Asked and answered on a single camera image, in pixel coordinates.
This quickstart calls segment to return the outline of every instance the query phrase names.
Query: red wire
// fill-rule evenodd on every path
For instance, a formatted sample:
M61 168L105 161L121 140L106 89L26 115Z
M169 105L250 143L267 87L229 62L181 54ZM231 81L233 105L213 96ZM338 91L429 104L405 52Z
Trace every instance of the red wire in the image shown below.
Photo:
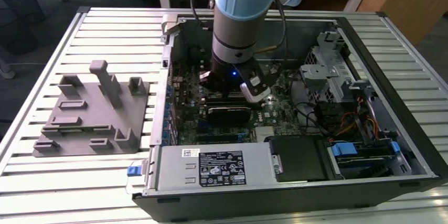
M345 119L346 119L346 116L347 115L351 115L351 114L357 114L355 112L347 112L345 115L343 115L343 118L342 118L342 127L345 125Z

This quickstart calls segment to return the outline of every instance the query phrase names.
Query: blue plastic clip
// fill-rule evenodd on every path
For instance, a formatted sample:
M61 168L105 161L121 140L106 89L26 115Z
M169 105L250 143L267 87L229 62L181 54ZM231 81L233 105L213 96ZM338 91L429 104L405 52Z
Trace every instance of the blue plastic clip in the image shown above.
M331 151L334 152L335 157L338 157L341 155L355 155L355 154L358 154L354 143L337 143L331 147Z
M129 167L129 177L142 176L142 165Z
M391 146L393 146L395 153L398 154L402 151L399 143L393 141Z

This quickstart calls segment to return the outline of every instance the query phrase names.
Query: motherboard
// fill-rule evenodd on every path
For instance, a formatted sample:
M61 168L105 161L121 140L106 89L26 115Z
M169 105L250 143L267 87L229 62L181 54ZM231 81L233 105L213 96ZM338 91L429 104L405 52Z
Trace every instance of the motherboard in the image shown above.
M247 103L241 92L231 92L225 98L201 86L201 70L201 66L190 66L186 71L174 71L179 73L174 78L178 145L263 142L274 134L302 134L290 95L294 70L282 71L271 94L257 104ZM238 115L235 118L227 117L230 111Z

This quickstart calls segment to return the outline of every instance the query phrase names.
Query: warning label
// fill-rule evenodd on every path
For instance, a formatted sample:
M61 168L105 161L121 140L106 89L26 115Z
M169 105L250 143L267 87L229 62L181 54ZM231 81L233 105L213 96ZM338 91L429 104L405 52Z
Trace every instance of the warning label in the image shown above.
M246 185L243 151L199 154L202 187Z

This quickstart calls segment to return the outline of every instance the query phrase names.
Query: slotted aluminum surface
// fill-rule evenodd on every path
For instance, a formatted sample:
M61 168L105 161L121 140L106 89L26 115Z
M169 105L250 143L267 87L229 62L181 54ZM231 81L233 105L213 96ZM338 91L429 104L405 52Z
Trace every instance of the slotted aluminum surface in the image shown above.
M43 76L0 145L0 223L155 223L127 194L127 167L149 157L163 54L162 17L182 9L93 8L78 14ZM448 158L448 92L446 84L387 19L374 13L287 12L291 16L346 16L445 159ZM61 93L65 73L83 81L93 60L109 61L119 81L142 76L151 82L142 149L137 154L34 158L41 135ZM365 73L358 63L359 74ZM411 193L358 210L317 211L197 223L446 223L448 188Z

